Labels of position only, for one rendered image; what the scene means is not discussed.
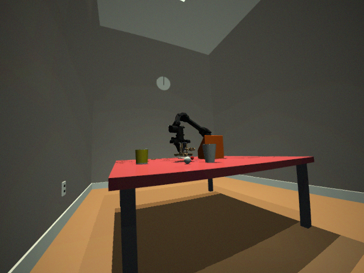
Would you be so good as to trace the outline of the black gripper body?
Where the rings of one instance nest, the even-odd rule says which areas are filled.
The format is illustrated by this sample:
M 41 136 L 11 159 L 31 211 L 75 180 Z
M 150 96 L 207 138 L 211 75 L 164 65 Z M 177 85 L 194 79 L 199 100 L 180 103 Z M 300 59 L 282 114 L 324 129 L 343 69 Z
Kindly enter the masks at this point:
M 184 134 L 183 133 L 177 133 L 177 139 L 173 139 L 173 140 L 170 140 L 169 143 L 181 143 L 181 142 L 187 142 L 187 143 L 190 143 L 191 141 L 190 140 L 185 140 L 184 139 Z

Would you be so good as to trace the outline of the tan wooden catapult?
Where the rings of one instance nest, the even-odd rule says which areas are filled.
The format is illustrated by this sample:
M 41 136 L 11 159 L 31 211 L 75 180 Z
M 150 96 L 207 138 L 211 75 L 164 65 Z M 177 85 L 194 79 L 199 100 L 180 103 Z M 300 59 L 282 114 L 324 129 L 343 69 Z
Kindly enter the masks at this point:
M 186 144 L 186 148 L 185 148 L 185 144 Z M 186 150 L 186 154 L 185 154 L 184 150 Z M 194 151 L 195 148 L 189 147 L 189 149 L 188 149 L 187 142 L 181 142 L 181 147 L 180 147 L 179 154 L 174 154 L 174 156 L 188 156 L 188 155 L 192 156 L 193 154 L 188 154 L 188 150 L 189 151 Z

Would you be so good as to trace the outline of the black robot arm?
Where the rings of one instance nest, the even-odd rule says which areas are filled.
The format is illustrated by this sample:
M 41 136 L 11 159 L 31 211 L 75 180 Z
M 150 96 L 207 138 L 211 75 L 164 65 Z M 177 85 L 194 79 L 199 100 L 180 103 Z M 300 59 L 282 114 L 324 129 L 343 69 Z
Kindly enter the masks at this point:
M 183 128 L 185 127 L 183 125 L 180 126 L 180 121 L 189 123 L 191 126 L 196 128 L 199 131 L 199 134 L 201 134 L 203 137 L 204 135 L 211 135 L 212 133 L 209 129 L 201 127 L 197 123 L 192 121 L 186 113 L 178 113 L 176 115 L 174 123 L 168 126 L 170 133 L 183 133 Z

